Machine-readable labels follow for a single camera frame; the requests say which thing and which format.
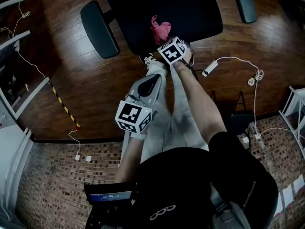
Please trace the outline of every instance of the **leg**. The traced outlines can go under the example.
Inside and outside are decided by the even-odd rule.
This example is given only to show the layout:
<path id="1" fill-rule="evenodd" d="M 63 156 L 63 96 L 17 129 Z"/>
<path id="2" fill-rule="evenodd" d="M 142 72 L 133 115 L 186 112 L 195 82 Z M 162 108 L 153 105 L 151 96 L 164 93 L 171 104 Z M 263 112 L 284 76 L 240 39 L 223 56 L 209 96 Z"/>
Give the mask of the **leg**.
<path id="1" fill-rule="evenodd" d="M 197 147 L 208 150 L 192 116 L 181 80 L 171 65 L 175 87 L 175 103 L 172 118 L 173 147 Z"/>
<path id="2" fill-rule="evenodd" d="M 148 72 L 146 75 L 160 74 L 162 77 L 162 85 L 160 87 L 158 99 L 154 105 L 154 111 L 157 111 L 158 113 L 155 115 L 154 120 L 148 126 L 147 138 L 145 139 L 143 146 L 141 163 L 146 159 L 163 151 L 163 147 L 167 145 L 166 143 L 169 140 L 168 130 L 170 129 L 170 125 L 171 125 L 171 113 L 167 109 L 166 99 L 165 99 L 165 91 L 166 91 L 165 66 L 163 63 L 156 60 L 147 63 L 149 64 L 148 64 Z"/>

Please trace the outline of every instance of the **foot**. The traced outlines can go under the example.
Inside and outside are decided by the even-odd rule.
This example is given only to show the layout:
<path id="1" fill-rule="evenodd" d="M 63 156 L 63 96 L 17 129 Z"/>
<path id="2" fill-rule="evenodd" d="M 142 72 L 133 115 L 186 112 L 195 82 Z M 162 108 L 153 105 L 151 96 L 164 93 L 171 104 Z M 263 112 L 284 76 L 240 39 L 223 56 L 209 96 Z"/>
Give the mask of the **foot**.
<path id="1" fill-rule="evenodd" d="M 147 66 L 147 69 L 149 69 L 151 62 L 157 61 L 151 53 L 139 54 L 139 58 Z"/>

